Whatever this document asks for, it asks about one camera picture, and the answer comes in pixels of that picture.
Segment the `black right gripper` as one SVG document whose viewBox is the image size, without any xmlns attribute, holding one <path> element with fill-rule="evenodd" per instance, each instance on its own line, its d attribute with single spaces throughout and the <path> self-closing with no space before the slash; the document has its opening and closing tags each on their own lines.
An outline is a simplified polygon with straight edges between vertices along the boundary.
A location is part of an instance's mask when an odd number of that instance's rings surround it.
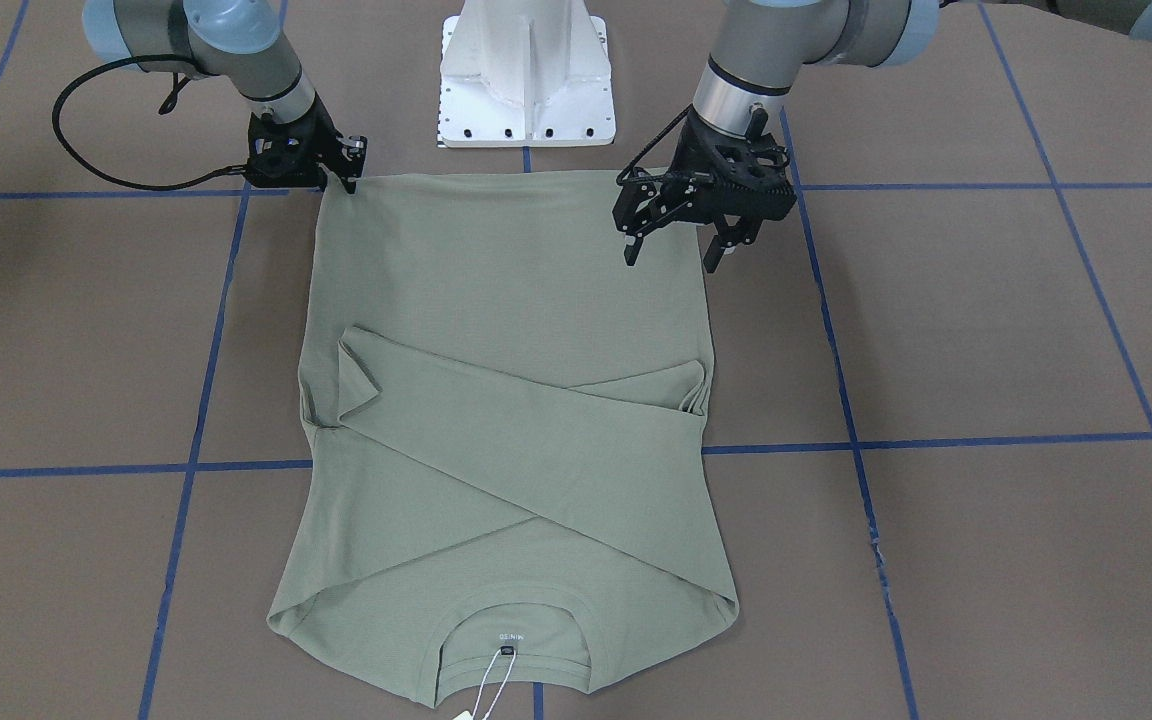
<svg viewBox="0 0 1152 720">
<path fill-rule="evenodd" d="M 344 136 L 335 128 L 329 111 L 311 108 L 291 123 L 278 123 L 273 115 L 251 115 L 247 129 L 248 154 L 244 179 L 255 188 L 294 190 L 328 185 L 332 173 L 348 195 L 357 190 L 369 149 L 364 136 Z"/>
</svg>

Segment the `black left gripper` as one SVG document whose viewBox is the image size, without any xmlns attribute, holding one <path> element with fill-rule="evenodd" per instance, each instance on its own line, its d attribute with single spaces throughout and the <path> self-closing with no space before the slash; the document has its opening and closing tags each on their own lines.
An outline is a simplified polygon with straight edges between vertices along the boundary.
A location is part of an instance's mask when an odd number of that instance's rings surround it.
<svg viewBox="0 0 1152 720">
<path fill-rule="evenodd" d="M 617 173 L 620 195 L 612 218 L 626 234 L 623 259 L 635 266 L 645 236 L 675 222 L 717 225 L 704 253 L 705 273 L 717 272 L 723 256 L 742 243 L 742 232 L 755 222 L 785 219 L 797 200 L 787 177 L 788 151 L 778 145 L 765 109 L 751 109 L 748 127 L 736 136 L 705 123 L 699 111 L 684 109 Z M 673 129 L 679 129 L 675 154 L 664 170 L 644 167 L 645 156 Z M 736 217 L 738 223 L 727 223 Z"/>
</svg>

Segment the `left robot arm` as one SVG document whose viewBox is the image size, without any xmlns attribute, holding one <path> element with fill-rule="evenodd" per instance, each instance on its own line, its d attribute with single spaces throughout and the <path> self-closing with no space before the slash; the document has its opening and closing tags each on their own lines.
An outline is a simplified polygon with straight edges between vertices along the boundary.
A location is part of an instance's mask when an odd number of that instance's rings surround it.
<svg viewBox="0 0 1152 720">
<path fill-rule="evenodd" d="M 804 67 L 882 68 L 909 63 L 931 44 L 943 1 L 730 1 L 692 101 L 666 127 L 679 142 L 664 170 L 635 158 L 617 173 L 614 227 L 623 259 L 670 223 L 710 225 L 703 256 L 714 272 L 723 256 L 755 243 L 763 223 L 780 222 L 797 200 L 791 156 L 778 143 L 780 118 Z"/>
</svg>

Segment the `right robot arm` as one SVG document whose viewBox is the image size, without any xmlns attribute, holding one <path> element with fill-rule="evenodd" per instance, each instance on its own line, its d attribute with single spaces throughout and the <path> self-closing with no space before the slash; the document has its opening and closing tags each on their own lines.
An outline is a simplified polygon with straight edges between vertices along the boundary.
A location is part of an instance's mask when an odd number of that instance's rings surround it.
<svg viewBox="0 0 1152 720">
<path fill-rule="evenodd" d="M 161 184 L 159 191 L 185 190 L 227 176 L 242 176 L 268 190 L 324 190 L 326 177 L 333 174 L 347 192 L 355 192 L 364 173 L 367 141 L 338 131 L 270 3 L 88 1 L 82 20 L 90 46 L 105 63 L 61 91 L 51 123 L 61 146 L 93 176 L 132 190 L 152 190 L 151 184 L 96 169 L 71 147 L 60 127 L 65 101 L 77 88 L 103 73 L 129 67 L 172 73 L 172 91 L 159 108 L 161 114 L 175 109 L 189 82 L 209 77 L 227 77 L 250 105 L 247 162 Z"/>
</svg>

